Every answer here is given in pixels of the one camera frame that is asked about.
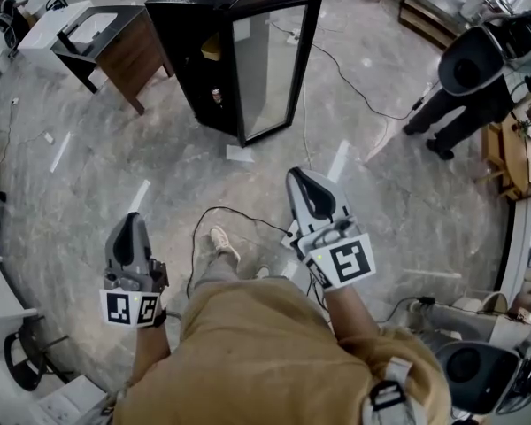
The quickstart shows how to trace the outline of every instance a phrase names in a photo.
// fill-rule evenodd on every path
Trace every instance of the black shoe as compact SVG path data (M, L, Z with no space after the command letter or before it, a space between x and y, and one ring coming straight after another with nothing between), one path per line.
M439 158L441 158L442 160L451 160L454 158L454 153L451 150L438 151L436 149L436 140L434 138L429 138L427 140L426 145L427 148L429 148L432 152L438 154Z
M415 135L415 134L424 134L428 131L428 128L424 131L413 129L412 127L409 127L408 124L403 126L403 131L405 132L405 135Z

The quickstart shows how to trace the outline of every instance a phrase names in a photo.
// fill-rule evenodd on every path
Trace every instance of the wooden shelf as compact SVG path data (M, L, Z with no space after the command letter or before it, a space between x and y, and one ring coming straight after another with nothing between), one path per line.
M399 23L445 50L460 35L460 27L433 12L416 0L403 0L399 10Z

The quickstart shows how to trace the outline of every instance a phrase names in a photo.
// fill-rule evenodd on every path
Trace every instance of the white sink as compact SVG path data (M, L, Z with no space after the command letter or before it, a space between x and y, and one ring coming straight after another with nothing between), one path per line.
M71 33L69 40L73 43L91 43L93 37L97 33L102 33L116 16L118 16L116 12L93 14Z

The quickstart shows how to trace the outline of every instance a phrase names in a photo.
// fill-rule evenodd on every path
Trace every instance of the black cabinet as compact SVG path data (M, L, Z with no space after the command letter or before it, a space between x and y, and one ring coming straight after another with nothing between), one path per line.
M244 146L291 125L320 3L148 0L145 5L198 120L237 136ZM294 28L298 36L287 33Z

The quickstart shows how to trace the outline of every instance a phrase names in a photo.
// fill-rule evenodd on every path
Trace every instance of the foot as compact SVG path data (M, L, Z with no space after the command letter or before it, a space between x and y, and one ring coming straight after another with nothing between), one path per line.
M234 250L234 247L228 241L228 236L226 232L219 226L211 228L211 239L214 244L214 249L216 250L217 255L220 253L232 253L238 263L240 262L240 254Z
M429 148L432 152L438 154L439 158L441 158L442 160L451 160L452 158L454 158L454 153L451 150L438 151L436 149L436 139L434 138L429 138L427 140L427 148Z
M425 129L424 131L415 130L412 127L410 127L408 124L403 126L402 130L404 131L405 135L424 134L427 132L427 129Z
M258 271L256 272L256 278L257 279L264 279L266 277L269 277L269 266L268 265L262 265L258 268Z

